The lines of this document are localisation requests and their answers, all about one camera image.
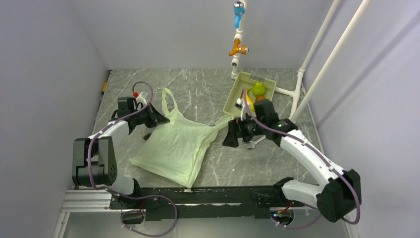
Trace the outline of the light green plastic bag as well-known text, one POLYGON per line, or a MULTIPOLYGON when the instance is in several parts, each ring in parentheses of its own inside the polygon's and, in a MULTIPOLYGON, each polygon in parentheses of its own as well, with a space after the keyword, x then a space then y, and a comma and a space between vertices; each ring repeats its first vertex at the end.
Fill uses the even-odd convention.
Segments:
POLYGON ((191 188, 201 169, 205 153, 219 131, 228 125, 232 116, 222 116, 214 126, 186 119, 174 104, 168 109, 166 97, 173 98, 165 88, 162 92, 162 111, 168 123, 158 125, 138 154, 129 159, 137 167, 191 188))

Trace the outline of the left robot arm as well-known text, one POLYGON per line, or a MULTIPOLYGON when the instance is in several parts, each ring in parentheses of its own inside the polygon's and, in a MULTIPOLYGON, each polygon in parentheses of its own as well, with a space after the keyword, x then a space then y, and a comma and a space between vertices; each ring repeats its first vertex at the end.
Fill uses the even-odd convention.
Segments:
POLYGON ((114 147, 139 125, 154 128, 170 120, 140 97, 120 97, 117 106, 105 128, 74 141, 72 181, 76 186, 123 194, 123 202, 136 208, 142 194, 136 190, 136 180, 118 173, 114 147))

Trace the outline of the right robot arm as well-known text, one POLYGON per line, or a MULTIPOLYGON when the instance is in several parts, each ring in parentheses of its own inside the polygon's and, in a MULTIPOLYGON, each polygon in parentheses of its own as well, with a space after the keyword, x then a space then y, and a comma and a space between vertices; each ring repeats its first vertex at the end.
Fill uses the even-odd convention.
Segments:
POLYGON ((317 185, 313 185, 291 177, 280 180, 273 192, 277 205, 298 201, 316 208, 333 223, 342 219, 356 225, 360 221, 361 178, 355 170, 345 170, 328 159, 293 122, 279 118, 271 101, 258 101, 254 112, 244 99, 237 99, 235 106, 241 110, 241 115, 229 121, 223 146, 236 148, 239 138, 250 142, 254 136, 265 136, 297 159, 317 181, 317 185))

